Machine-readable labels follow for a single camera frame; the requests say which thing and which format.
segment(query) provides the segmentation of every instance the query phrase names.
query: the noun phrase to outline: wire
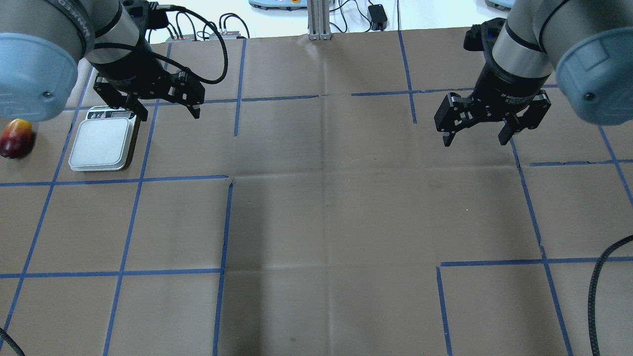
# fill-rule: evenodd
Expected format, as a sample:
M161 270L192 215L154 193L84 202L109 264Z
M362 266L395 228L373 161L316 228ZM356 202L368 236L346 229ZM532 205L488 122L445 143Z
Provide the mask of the wire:
M207 26L209 26L211 28L211 30L213 31L213 33L218 37L218 40L220 41L220 45L222 46L222 55L224 57L224 68L222 70L222 74L217 78L217 79L206 79L206 78L202 78L201 76L199 76L198 74L194 73L191 69L189 69L188 67L185 67L184 65L176 62L173 59L167 58L166 56L163 56L162 54L158 54L152 51L146 51L145 49L142 48L137 48L135 46L130 46L128 44L122 44L122 43L112 43L112 42L104 42L104 43L97 43L94 45L94 49L102 49L102 48L116 48L116 49L126 49L128 51L140 51L148 56L152 56L154 58L157 58L161 61L164 61L165 63L169 63L173 66L175 66L176 68L182 70L185 73L189 73L191 74L194 78L196 78L197 80L201 81L202 83L207 83L207 84L218 84L219 82L221 82L226 76L227 76L227 72L229 70L229 55L227 54L227 45L226 43L224 43L224 39L222 38L222 35L220 35L220 33L218 32L217 27L215 26L214 23L209 22L209 20L205 19L204 17L202 17L201 15L183 7L183 6L172 6L169 10L167 11L182 11L184 13L188 13L191 16L197 18L198 20L204 22Z
M152 56L156 59L159 59L161 61L164 61L166 63L169 63L171 65L173 65L174 67L182 70L183 72L189 73L191 74L194 78L196 78L197 80L203 82L203 83L207 83L207 84L218 84L219 82L221 82L224 77L226 77L227 74L227 66L225 65L225 69L222 72L221 76L217 79L211 80L211 79L205 79L202 78L201 76L199 76L198 74L195 74L189 67L185 67L184 65L180 64L179 62L176 62L175 60L171 59L171 58L167 58L165 56L163 56L162 54L158 54L152 51L146 51L145 49L142 48L137 48L135 46L130 46L129 44L123 44L123 43L112 43L112 42L104 42L104 43L97 43L94 45L94 49L104 49L104 48L115 48L115 49L126 49L128 51L139 51L141 53L147 54L148 56Z
M207 31L198 31L197 34L198 34L198 36L200 36L200 38L202 38L203 41L206 41L206 40L211 38L211 34L209 32L207 32Z
M400 31L402 29L402 26L400 26L400 0L396 1L396 7L398 9L398 31Z
M348 3L348 2L350 2L350 1L352 1L352 0L346 0L346 1L343 3L343 5L341 5L341 2L339 1L339 7L338 7L338 8L336 8L336 9L331 9L331 10L330 10L330 12L331 12L331 13L335 12L336 10L338 10L338 9L342 8L343 6L345 6L345 4L347 4L347 3Z
M170 29L169 29L169 26L167 26L167 27L165 27L165 28L167 29L167 31L169 31L169 37L171 37L172 39L175 39L175 38L173 37L173 32L172 32L172 30L170 30Z
M213 23L213 22L208 22L208 23L210 23L213 26L214 29L216 29L216 30L218 29L218 27L215 25L215 23ZM209 26L208 23L204 24L204 27L202 28L202 33L203 34L208 34L209 37L207 39L211 39L211 34L206 31L207 26Z
M237 15L235 15L235 14L230 14L229 16L226 16L226 17L224 18L224 31L226 31L226 30L227 30L227 20L228 20L229 18L232 18L232 17L234 17L234 18L236 18L236 19L240 20L240 22L242 23L242 25L244 25L244 28L246 29L246 36L248 36L248 38L251 38L251 33L250 33L250 31L248 30L248 26L246 26L246 22L244 22L244 20L242 20L242 18L241 18L241 17L239 17L239 16L237 16Z
M18 346L18 344L0 327L0 338L6 341L7 345L9 345L18 356L24 356L24 351Z
M598 335L596 332L596 288L598 287L600 270L602 270L602 266L605 264L609 255L631 241L633 241L633 235L623 238L609 246L609 248L607 248L598 258L596 266L594 267L594 272L591 274L591 282L589 283L589 301L587 303L587 319L589 319L589 342L591 343L591 353L594 356L600 356Z
M196 26L194 25L194 20L191 20L191 17L189 16L188 13L184 13L182 11L178 11L178 13L176 14L176 27L178 27L178 31L180 32L180 37L184 38L182 36L182 31L180 30L180 24L178 23L178 16L180 16L180 15L185 15L187 17L187 19L189 19L189 23L191 23L191 29L194 32L194 41L197 41Z
M179 39L182 38L182 32L180 32L179 29L176 29L176 26L174 26L173 23L170 22L169 26L172 27L173 34L176 35L176 38L179 38Z
M366 29L366 30L364 31L364 32L369 32L369 31L372 29L372 21L371 21L371 20L369 20L369 18L367 18L367 16L365 16L365 14L364 14L364 13L360 10L360 5L358 4L358 1L357 1L357 0L346 0L346 1L345 1L344 3L342 3L342 4L341 4L341 0L339 0L339 7L337 7L337 8L334 8L334 9L330 10L330 12L334 12L334 11L340 10L340 12L341 12L341 18L343 19L343 23L345 23L345 31L342 31L342 30L341 30L341 28L340 28L338 25L336 25L335 23L333 23L333 22L330 22L330 24L331 24L331 25L333 25L333 26L334 26L337 30L339 30L339 31L340 31L340 32L342 32L342 33L345 33L345 32L347 32L347 31L349 30L349 27L348 27L348 22L347 22L347 20L345 19L345 14L343 13L343 6L345 6L345 4L347 4L347 3L348 3L348 2L350 2L350 1L353 1L353 2L356 4L356 9L358 10L358 13L359 13L359 14L360 14L360 15L361 15L361 16L362 16L365 20L367 20L367 22L369 23L369 28L368 28L368 29Z
M339 9L341 11L341 17L343 18L343 23L345 23L345 31L343 31L343 32L347 32L349 30L348 21L345 20L345 14L343 13L343 5L341 5L341 0L339 0Z
M334 23L334 22L330 22L330 25L332 25L332 26L336 27L336 29L337 29L340 33L343 33L343 31L341 30L341 28L340 28L340 27L339 27L336 23Z

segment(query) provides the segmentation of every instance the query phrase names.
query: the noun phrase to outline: blue tape grid line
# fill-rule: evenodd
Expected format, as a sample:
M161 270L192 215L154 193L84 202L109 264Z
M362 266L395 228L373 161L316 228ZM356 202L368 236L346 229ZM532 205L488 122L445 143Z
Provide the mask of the blue tape grid line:
M556 310L556 316L558 318L558 325L560 326L561 332L563 333L563 341L565 342L565 348L567 349L567 355L573 356L572 344L569 341L569 335L567 334L567 327L565 326L565 320L563 319L563 312L560 309L560 303L558 301L558 294L556 293L556 287L554 286L554 279L551 275L551 270L549 268L548 256L545 252L545 248L542 245L541 240L541 230L539 228L539 224L536 220L536 214L534 213L534 207L532 206L532 198L530 197L530 191L527 189L527 183L525 181L525 175L523 174L523 168L521 168L521 161L519 160L517 147L514 143L514 140L510 139L510 144L512 145L512 152L515 156L515 161L517 164L517 169L519 176L521 177L521 185L523 186L523 193L525 195L525 201L527 203L527 207L530 211L530 217L532 219L532 226L534 227L534 234L536 235L536 239L539 243L539 249L541 251L541 258L543 267L545 269L545 275L548 279L549 291L552 294L552 300L554 301L554 309Z
M595 264L598 257L549 258L549 264ZM633 256L609 257L607 262L633 262ZM533 260L480 260L480 261L449 261L440 263L440 267L478 267L505 265L539 265L542 259ZM172 274L219 274L222 268L203 269L157 269L157 270L125 270L124 276L165 276ZM35 272L26 273L24 278L59 278L59 277L111 277L118 276L116 270L100 270L92 272ZM21 273L0 274L0 279L16 279Z
M124 276L169 276L174 274L219 274L219 268L200 269L156 269L156 270L125 270ZM27 273L25 278L61 278L61 277L116 277L120 271L101 270L94 272L37 272ZM19 273L0 274L0 279L20 278Z
M613 160L607 160L607 161L598 161L598 162L591 162L591 161L569 161L569 162L535 162L535 163L530 163L530 167L557 167L557 166L562 166L562 165L612 165L614 164L614 162L617 162L619 164L629 164L629 163L633 163L633 160L617 160L617 161L613 161Z
M312 99L318 98L318 95L299 95L299 96L270 96L267 98L245 98L242 99L242 102L245 101L272 101L272 100L297 100L297 99Z
M172 53L172 44L170 43L167 47L167 58L170 57ZM134 197L134 205L132 207L132 216L130 217L130 224L127 229L127 236L125 237L125 246L123 247L123 256L121 257L121 266L119 267L118 277L116 279L116 290L114 295L114 300L112 301L112 309L110 311L110 320L108 321L108 332L106 333L106 341L103 346L103 356L108 356L108 350L110 349L110 340L112 337L112 329L114 327L115 317L116 317L116 308L118 306L118 299L121 293L121 285L123 282L123 273L125 271L125 263L127 262L127 253L130 249L130 241L132 239L132 231L134 230L134 222L136 220L136 213L139 207L139 200L141 198L141 190L143 188L143 180L145 177L145 169L147 168L147 159L149 158L149 149L152 144L152 136L154 134L154 127L156 126L156 117L158 115L158 107L160 104L160 99L156 99L154 105L154 114L152 116L152 123L149 126L149 135L147 137L147 144L145 147L145 155L143 156L143 163L141 165L141 174L139 177L138 186L136 188L136 195Z
M242 40L242 58L239 65L239 80L237 82L237 108L235 109L235 127L233 128L233 136L237 136L239 133L239 114L242 108L242 87L244 83L244 62L246 58L246 43L245 39Z
M222 262L220 264L220 283L218 284L218 298L215 305L215 326L213 328L213 356L218 355L220 341L220 316L222 313L222 296L224 295L224 272L227 268L227 251L229 248L229 228L231 221L231 207L233 204L233 183L229 185L227 196L227 213L224 218L224 239L222 244Z
M118 184L143 182L173 182L173 181L201 181L205 179L226 179L227 175L184 175L175 177L131 178L131 179L106 179L102 181L69 181L69 182L26 182L4 183L1 187L29 187L29 186L85 186L91 184Z
M90 74L87 76L84 89L82 90L81 97L79 97L79 103L77 106L80 106L84 100L84 96L88 90L88 83L90 81ZM70 123L70 128L68 130L68 134L66 135L66 141L64 143L64 147L61 150L60 159L57 162L57 168L55 169L55 174L53 175L52 183L54 184L57 181L57 178L60 174L61 164L64 161L64 156L66 155L66 150L68 149L68 143L70 142L70 136L73 131L73 126L77 121L77 117L79 116L79 108L75 109L75 114L73 116L73 120ZM13 295L13 300L11 301L11 307L9 308L9 314L6 317L4 322L4 330L7 331L9 329L9 325L11 324L11 318L13 317L13 312L15 311L15 307L18 303L18 298L20 297L20 292L22 290L22 285L24 284L24 279L26 278L28 265L31 262L31 258L33 257L33 251L35 250L35 245L37 244L37 239L39 237L39 233L42 230L42 224L44 223L44 217L46 216L46 211L48 210L48 205L51 202L51 196L53 195L54 185L51 185L48 189L48 194L46 195L46 200L44 201L44 206L42 207L42 212L40 214L39 221L37 222L37 228L35 229L35 233L33 235L33 240L31 241L31 246L28 249L27 259L24 262L24 267L22 268L22 273L20 274L20 280L18 281L18 286L16 287L15 294ZM0 350L2 350L2 346L4 344L3 340L0 340Z
M627 193L627 196L629 197L629 203L633 207L633 195L631 195L629 183L627 182L627 179L624 177L624 173L622 172L622 168L620 167L618 158L616 158L615 156L615 152L613 151L613 148L611 147L611 143L609 142L609 139L606 136L605 130L602 128L602 126L598 126L598 130L600 130L602 139L605 141L606 149L609 151L609 154L611 155L611 159L613 160L615 169L618 171L618 175L620 176L620 180L622 181L622 186L624 187L624 191Z
M436 267L437 273L437 291L439 294L439 308L442 312L442 324L444 325L444 340L446 342L446 355L453 356L453 347L451 346L451 334L448 329L448 316L446 314L446 301L444 299L444 285L442 284L442 272Z
M413 123L418 123L418 118L415 115L415 103L413 102L413 93L411 88L411 75L409 73L409 62L406 60L406 50L404 49L404 40L402 39L402 31L398 30L398 40L400 41L400 50L402 51L402 60L404 62L404 72L406 74L406 87L409 89L409 103L411 105L411 116L413 117Z
M549 264L595 264L598 257L549 258ZM633 262L633 256L609 257L608 262ZM442 262L440 267L476 267L507 265L540 265L544 260L492 260L492 261L452 261Z

